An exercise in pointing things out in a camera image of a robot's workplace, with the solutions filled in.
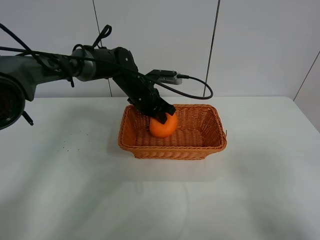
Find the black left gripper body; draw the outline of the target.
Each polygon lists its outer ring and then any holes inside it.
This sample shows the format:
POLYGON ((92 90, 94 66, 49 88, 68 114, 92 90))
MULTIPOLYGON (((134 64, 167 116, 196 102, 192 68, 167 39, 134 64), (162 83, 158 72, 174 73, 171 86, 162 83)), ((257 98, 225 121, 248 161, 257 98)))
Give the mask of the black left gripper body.
POLYGON ((141 78, 120 74, 112 79, 141 113, 152 118, 167 118, 166 107, 159 93, 149 84, 145 84, 141 78))

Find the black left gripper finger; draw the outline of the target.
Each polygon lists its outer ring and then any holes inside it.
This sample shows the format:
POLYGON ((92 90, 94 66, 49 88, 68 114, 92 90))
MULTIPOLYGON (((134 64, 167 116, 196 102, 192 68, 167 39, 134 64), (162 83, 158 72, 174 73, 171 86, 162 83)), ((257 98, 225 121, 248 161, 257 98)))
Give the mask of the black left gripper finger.
POLYGON ((173 116, 176 112, 176 108, 173 105, 171 105, 167 102, 164 102, 163 103, 163 111, 165 113, 168 113, 169 115, 173 116))
POLYGON ((164 125, 168 118, 167 118, 166 112, 160 111, 155 114, 154 119, 164 125))

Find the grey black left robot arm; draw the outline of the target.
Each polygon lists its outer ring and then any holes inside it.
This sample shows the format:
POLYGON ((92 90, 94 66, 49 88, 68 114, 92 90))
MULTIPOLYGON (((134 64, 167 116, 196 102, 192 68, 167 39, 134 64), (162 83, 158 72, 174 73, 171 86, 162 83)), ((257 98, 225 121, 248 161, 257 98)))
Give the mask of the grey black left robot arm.
POLYGON ((142 114, 164 124, 167 115, 176 111, 160 97, 152 79, 139 73, 130 51, 83 46, 71 56, 60 54, 19 54, 0 58, 0 128, 5 129, 23 116, 30 125, 25 103, 34 100, 38 85, 73 79, 89 82, 100 79, 113 81, 127 95, 130 104, 142 114))

